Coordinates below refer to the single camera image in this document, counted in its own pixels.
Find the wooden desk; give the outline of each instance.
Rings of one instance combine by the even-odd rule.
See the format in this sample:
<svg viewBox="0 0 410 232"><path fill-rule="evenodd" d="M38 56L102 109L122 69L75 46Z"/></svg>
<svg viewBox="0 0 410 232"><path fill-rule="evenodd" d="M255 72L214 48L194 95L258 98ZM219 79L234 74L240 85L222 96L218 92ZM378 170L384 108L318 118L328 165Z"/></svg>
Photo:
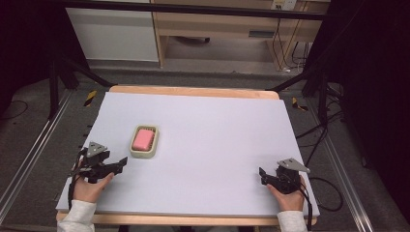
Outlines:
<svg viewBox="0 0 410 232"><path fill-rule="evenodd" d="M278 100L276 92L255 91L245 89L207 89L186 87L153 87L153 86L114 86L110 92L136 93L156 95L227 97L249 99ZM67 212L58 212L57 220L64 218ZM95 213L94 223L101 224L151 224L151 225L278 225L278 219L257 217L173 217L127 214L99 214Z"/></svg>
<svg viewBox="0 0 410 232"><path fill-rule="evenodd" d="M269 10L272 7L273 1L151 0L151 3ZM325 13L327 11L328 5L329 1L326 0L302 0L297 1L293 11ZM284 66L284 60L291 52L294 42L313 42L321 25L321 21L282 19L280 21L280 27L278 29L281 41L280 45L278 36L273 36L271 39L255 38L249 36L250 31L276 33L278 27L277 18L230 15L153 13L153 19L156 30L157 48L161 66L163 66L165 62L165 51L167 39L169 36L232 39L250 38L253 40L264 40L267 42L274 59L275 66L279 70Z"/></svg>

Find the pink soap bar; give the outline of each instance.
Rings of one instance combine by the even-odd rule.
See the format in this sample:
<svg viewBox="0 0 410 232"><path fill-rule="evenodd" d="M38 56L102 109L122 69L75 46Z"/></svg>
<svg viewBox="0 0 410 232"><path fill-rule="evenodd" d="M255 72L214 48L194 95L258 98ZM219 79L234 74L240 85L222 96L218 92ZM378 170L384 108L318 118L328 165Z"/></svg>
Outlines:
<svg viewBox="0 0 410 232"><path fill-rule="evenodd" d="M132 148L136 151L148 151L150 150L153 138L154 132L152 130L141 129L133 141Z"/></svg>

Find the yellow and black tape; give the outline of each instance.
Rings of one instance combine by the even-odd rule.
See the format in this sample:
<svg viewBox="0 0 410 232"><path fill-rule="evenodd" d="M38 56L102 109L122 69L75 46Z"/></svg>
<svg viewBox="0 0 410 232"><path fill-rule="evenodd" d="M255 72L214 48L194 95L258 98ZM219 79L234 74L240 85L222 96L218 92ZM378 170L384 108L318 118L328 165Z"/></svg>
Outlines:
<svg viewBox="0 0 410 232"><path fill-rule="evenodd" d="M304 105L298 105L298 100L296 98L292 98L292 107L302 109L304 111L308 111L308 107Z"/></svg>
<svg viewBox="0 0 410 232"><path fill-rule="evenodd" d="M90 93L88 93L87 100L85 101L84 106L90 106L96 94L97 94L97 90L90 91Z"/></svg>

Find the silver bracket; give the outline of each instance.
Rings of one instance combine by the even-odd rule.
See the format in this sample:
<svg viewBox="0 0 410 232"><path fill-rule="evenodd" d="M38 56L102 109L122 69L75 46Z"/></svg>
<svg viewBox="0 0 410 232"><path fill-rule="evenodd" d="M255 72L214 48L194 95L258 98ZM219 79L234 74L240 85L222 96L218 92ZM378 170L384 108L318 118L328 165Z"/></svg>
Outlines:
<svg viewBox="0 0 410 232"><path fill-rule="evenodd" d="M310 173L310 169L303 166L302 164L300 164L299 162L297 162L293 158L281 160L281 161L278 162L278 164L280 166L286 168L286 169L295 170L295 171L303 171L303 172L306 172L306 173Z"/></svg>
<svg viewBox="0 0 410 232"><path fill-rule="evenodd" d="M87 158L91 158L95 155L98 155L99 153L101 153L101 152L103 152L107 149L108 149L107 147L105 147L105 146L103 146L99 143L91 141L90 144L88 145Z"/></svg>

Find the soap dish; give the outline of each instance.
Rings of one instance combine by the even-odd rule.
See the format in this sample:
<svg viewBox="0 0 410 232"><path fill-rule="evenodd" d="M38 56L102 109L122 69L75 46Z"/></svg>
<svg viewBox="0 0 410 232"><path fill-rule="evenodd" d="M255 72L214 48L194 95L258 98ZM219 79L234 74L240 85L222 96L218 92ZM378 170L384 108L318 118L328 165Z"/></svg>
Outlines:
<svg viewBox="0 0 410 232"><path fill-rule="evenodd" d="M132 144L135 141L135 138L138 135L138 132L140 130L152 131L154 133L154 137L151 140L151 143L149 144L149 147L146 151L136 150L132 147ZM155 126L140 125L140 126L136 127L136 129L133 132L133 136L132 136L131 143L130 143L131 155L135 158L143 158L143 159L149 159L149 158L153 157L154 154L156 153L156 150L157 150L157 143L158 143L159 136L160 136L160 131Z"/></svg>

